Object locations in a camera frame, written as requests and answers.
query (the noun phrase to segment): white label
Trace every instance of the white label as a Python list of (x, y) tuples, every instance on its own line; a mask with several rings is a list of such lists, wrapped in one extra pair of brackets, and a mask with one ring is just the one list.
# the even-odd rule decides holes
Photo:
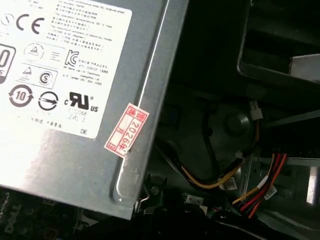
[(224, 188), (226, 190), (237, 190), (237, 183), (236, 183), (236, 179), (232, 176), (230, 177), (225, 183), (224, 183)]
[(2, 117), (97, 137), (132, 12), (91, 0), (0, 0)]
[(264, 195), (264, 199), (268, 200), (273, 195), (275, 195), (277, 192), (277, 189), (272, 185), (272, 187), (269, 189), (269, 191)]
[(204, 199), (202, 197), (192, 196), (192, 195), (188, 194), (186, 196), (185, 203), (200, 206), (200, 205), (204, 204)]
[(258, 189), (262, 188), (263, 185), (265, 185), (265, 183), (267, 182), (268, 180), (268, 175), (266, 175), (262, 180), (261, 182), (258, 184), (258, 186), (256, 186)]

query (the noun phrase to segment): red wire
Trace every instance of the red wire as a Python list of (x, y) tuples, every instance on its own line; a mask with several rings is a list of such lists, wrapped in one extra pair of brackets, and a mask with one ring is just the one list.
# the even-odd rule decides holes
[[(278, 153), (276, 155), (276, 160), (275, 160), (275, 166), (278, 165), (279, 161), (280, 161), (281, 155)], [(244, 210), (246, 210), (247, 207), (249, 207), (251, 204), (253, 204), (255, 201), (257, 201), (263, 194), (266, 194), (266, 191), (268, 191), (268, 189), (266, 189), (266, 185), (263, 186), (263, 190), (260, 191), (254, 198), (252, 198), (250, 201), (248, 201), (243, 207), (240, 208), (240, 211), (243, 212)]]
[[(285, 154), (283, 155), (283, 157), (282, 157), (282, 161), (281, 161), (281, 163), (280, 163), (280, 166), (279, 166), (278, 170), (276, 171), (276, 173), (275, 173), (275, 175), (274, 175), (274, 177), (273, 177), (273, 179), (272, 179), (272, 182), (271, 182), (271, 185), (270, 185), (270, 186), (272, 186), (272, 185), (275, 183), (278, 175), (280, 174), (280, 171), (281, 171), (282, 167), (284, 166), (284, 164), (285, 164), (285, 162), (286, 162), (286, 159), (287, 159), (287, 154), (285, 153)], [(249, 215), (249, 219), (251, 219), (251, 218), (253, 217), (253, 215), (254, 215), (255, 212), (257, 211), (260, 203), (261, 203), (261, 200), (254, 206), (252, 212), (251, 212), (250, 215)]]
[(281, 154), (278, 153), (278, 154), (276, 155), (276, 160), (275, 160), (275, 163), (274, 163), (274, 166), (273, 166), (272, 171), (275, 171), (275, 170), (277, 169), (277, 167), (278, 167), (278, 165), (279, 165), (279, 163), (280, 163), (280, 159), (281, 159)]

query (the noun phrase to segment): red sticker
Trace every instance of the red sticker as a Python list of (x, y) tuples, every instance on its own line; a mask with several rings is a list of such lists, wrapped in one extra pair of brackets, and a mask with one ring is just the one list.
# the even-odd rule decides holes
[(104, 148), (124, 157), (134, 144), (149, 113), (129, 103)]

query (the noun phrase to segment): circular metal part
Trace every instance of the circular metal part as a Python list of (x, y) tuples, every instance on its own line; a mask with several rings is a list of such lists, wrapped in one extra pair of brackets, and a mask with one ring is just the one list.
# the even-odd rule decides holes
[(223, 128), (229, 136), (241, 137), (250, 131), (250, 120), (245, 114), (233, 111), (225, 116)]
[(153, 187), (151, 188), (151, 193), (152, 193), (153, 195), (158, 195), (159, 192), (160, 192), (160, 190), (159, 190), (158, 187), (153, 186)]

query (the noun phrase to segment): gray metal panel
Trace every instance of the gray metal panel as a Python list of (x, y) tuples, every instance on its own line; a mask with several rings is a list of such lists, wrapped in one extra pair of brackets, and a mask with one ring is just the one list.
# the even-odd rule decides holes
[[(188, 1), (99, 2), (131, 10), (132, 19), (97, 138), (2, 119), (0, 185), (129, 219), (144, 177)], [(121, 159), (103, 146), (128, 103), (139, 105), (150, 116), (121, 166)]]

